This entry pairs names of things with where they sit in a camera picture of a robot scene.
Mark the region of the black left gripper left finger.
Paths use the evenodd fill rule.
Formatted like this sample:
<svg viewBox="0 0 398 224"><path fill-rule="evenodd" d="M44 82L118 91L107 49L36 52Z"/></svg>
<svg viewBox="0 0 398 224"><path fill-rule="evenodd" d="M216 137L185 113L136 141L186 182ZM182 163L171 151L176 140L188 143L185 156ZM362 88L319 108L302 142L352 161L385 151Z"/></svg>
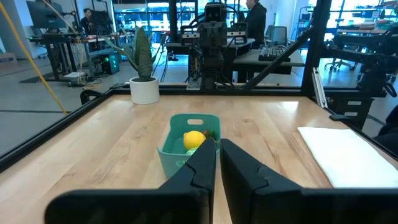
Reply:
<svg viewBox="0 0 398 224"><path fill-rule="evenodd" d="M211 224L216 146L206 140L157 189L81 189L55 197L45 224Z"/></svg>

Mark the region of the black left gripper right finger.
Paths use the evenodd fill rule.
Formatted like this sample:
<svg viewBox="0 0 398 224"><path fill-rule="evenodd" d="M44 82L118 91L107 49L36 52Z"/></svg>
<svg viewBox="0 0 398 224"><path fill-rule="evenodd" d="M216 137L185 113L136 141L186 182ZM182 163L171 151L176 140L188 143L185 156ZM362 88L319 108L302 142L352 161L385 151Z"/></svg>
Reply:
<svg viewBox="0 0 398 224"><path fill-rule="evenodd" d="M221 140L233 224L398 224L398 189L305 188Z"/></svg>

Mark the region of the yellow toy lemon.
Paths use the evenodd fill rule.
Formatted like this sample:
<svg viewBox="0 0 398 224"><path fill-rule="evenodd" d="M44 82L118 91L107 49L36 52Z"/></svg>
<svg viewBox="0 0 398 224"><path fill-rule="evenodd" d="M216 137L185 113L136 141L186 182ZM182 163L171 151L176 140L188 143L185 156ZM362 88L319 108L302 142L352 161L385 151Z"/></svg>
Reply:
<svg viewBox="0 0 398 224"><path fill-rule="evenodd" d="M183 145L187 151L199 147L205 140L206 136L199 131L189 131L183 134Z"/></svg>

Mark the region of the person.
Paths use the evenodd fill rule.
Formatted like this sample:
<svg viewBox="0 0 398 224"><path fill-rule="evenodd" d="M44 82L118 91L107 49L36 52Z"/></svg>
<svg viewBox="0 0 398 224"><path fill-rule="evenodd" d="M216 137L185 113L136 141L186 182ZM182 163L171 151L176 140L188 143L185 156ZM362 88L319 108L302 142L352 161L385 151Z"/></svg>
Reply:
<svg viewBox="0 0 398 224"><path fill-rule="evenodd" d="M264 44L267 9L259 0L246 0L246 6L249 9L245 18L245 22L248 24L247 35L249 39L254 39L252 47L258 49Z"/></svg>
<svg viewBox="0 0 398 224"><path fill-rule="evenodd" d="M390 112L386 118L386 124L381 128L374 140L382 144L385 148L398 151L398 105Z"/></svg>
<svg viewBox="0 0 398 224"><path fill-rule="evenodd" d="M91 35L94 32L94 24L90 20L91 10L89 8L85 8L83 12L84 12L84 17L81 19L80 25L82 26L82 28L84 28L84 31L88 35Z"/></svg>

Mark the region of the teal plastic container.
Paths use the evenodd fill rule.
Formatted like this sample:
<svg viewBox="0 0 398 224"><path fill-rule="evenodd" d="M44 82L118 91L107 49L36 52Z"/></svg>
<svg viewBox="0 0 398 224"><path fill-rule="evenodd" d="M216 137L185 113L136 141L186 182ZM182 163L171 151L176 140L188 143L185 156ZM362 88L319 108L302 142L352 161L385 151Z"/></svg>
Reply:
<svg viewBox="0 0 398 224"><path fill-rule="evenodd" d="M170 130L164 145L157 149L166 178L173 176L188 159L183 145L183 134L189 131L216 131L216 153L220 151L221 123L219 117L212 114L175 114L170 118Z"/></svg>

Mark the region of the grey office chair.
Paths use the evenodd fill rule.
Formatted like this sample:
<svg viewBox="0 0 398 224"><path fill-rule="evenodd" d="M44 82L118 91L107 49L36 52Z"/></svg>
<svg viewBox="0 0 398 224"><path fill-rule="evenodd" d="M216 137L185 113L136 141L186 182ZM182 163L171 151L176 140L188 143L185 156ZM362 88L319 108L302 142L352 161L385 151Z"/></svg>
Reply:
<svg viewBox="0 0 398 224"><path fill-rule="evenodd" d="M266 31L268 46L288 45L287 28L285 26L269 26Z"/></svg>

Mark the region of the black keyboard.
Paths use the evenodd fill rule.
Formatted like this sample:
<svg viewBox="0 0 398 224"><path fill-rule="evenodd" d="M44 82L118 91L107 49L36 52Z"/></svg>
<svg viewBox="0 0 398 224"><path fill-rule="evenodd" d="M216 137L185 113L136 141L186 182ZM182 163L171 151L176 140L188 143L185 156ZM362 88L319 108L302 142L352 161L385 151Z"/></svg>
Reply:
<svg viewBox="0 0 398 224"><path fill-rule="evenodd" d="M259 61L273 61L287 50L287 47L263 47L259 51Z"/></svg>

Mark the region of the white plant pot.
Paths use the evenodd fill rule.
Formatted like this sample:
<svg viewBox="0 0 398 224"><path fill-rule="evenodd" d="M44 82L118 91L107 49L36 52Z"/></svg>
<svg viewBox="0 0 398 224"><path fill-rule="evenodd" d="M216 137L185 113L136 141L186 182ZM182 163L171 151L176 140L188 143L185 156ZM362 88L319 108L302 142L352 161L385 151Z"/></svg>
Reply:
<svg viewBox="0 0 398 224"><path fill-rule="evenodd" d="M131 100L138 105L148 105L160 100L159 81L156 77L150 77L149 81L141 81L139 77L129 80Z"/></svg>

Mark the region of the silver aluminium bar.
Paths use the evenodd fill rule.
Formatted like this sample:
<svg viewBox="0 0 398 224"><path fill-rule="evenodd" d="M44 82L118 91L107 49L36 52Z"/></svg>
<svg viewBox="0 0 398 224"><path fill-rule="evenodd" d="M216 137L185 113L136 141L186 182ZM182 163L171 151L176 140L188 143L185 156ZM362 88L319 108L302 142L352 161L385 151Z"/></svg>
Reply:
<svg viewBox="0 0 398 224"><path fill-rule="evenodd" d="M312 82L318 106L320 106L321 108L328 108L322 78L320 76L318 67L312 68Z"/></svg>

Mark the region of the black computer green light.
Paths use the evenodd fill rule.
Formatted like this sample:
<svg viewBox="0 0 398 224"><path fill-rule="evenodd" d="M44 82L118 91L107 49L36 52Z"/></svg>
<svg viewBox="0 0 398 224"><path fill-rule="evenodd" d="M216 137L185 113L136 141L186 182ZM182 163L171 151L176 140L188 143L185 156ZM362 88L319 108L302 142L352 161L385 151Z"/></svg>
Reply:
<svg viewBox="0 0 398 224"><path fill-rule="evenodd" d="M119 56L116 53L103 54L99 56L102 71L107 75L112 75L120 71Z"/></svg>

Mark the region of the white folded cloth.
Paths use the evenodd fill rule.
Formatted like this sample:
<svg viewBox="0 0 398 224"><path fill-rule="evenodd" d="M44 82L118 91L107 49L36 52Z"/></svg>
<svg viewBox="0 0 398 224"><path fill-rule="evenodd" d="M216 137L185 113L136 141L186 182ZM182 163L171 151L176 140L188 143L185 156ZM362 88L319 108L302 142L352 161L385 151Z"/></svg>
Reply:
<svg viewBox="0 0 398 224"><path fill-rule="evenodd" d="M350 129L299 127L334 188L395 188L398 169Z"/></svg>

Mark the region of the black cabinet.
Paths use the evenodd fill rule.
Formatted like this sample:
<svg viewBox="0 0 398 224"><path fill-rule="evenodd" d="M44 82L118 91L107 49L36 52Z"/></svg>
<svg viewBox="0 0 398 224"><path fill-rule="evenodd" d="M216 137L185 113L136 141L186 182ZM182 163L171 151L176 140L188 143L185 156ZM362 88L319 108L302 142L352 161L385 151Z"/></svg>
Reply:
<svg viewBox="0 0 398 224"><path fill-rule="evenodd" d="M332 114L342 114L349 116L351 122L343 122L362 130L370 107L374 101L373 98L364 94L353 94L347 92L326 92L328 110Z"/></svg>

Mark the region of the black standing desk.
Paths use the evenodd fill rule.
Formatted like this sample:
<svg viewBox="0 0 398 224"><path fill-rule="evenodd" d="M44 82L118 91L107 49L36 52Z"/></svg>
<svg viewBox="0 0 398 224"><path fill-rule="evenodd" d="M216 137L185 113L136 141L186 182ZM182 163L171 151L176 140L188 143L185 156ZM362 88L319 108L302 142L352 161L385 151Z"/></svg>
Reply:
<svg viewBox="0 0 398 224"><path fill-rule="evenodd" d="M68 73L77 72L78 76L81 76L81 72L77 69L74 54L72 52L72 44L77 44L83 47L86 56L86 65L89 68L89 73L87 77L94 79L95 72L91 57L94 54L88 51L88 46L90 43L95 43L99 41L104 41L103 38L99 38L97 35L85 35L81 34L71 34L71 33L44 33L41 37L30 37L30 42L41 43L45 45L47 50L47 57L50 60L50 65L52 67L53 78L45 78L48 82L70 82L70 78L67 76ZM60 49L60 63L62 71L58 72L57 65L55 63L55 57L52 53L52 48Z"/></svg>

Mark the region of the black monitor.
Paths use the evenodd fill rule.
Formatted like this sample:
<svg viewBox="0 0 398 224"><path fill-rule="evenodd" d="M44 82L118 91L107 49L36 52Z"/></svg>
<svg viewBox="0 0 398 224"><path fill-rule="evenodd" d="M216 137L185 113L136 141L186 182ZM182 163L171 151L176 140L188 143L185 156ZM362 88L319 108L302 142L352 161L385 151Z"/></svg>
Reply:
<svg viewBox="0 0 398 224"><path fill-rule="evenodd" d="M33 22L38 29L66 28L66 23L43 1L27 1L27 7Z"/></svg>

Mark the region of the black frame bracket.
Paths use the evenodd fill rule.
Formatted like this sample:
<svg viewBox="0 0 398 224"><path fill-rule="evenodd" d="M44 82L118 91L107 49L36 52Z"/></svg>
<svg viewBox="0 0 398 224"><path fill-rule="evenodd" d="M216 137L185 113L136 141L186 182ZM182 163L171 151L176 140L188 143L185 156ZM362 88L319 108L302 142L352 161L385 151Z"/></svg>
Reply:
<svg viewBox="0 0 398 224"><path fill-rule="evenodd" d="M345 116L342 114L331 114L331 115L329 115L329 118L332 121L340 121L340 122L351 122L353 120L349 116Z"/></svg>

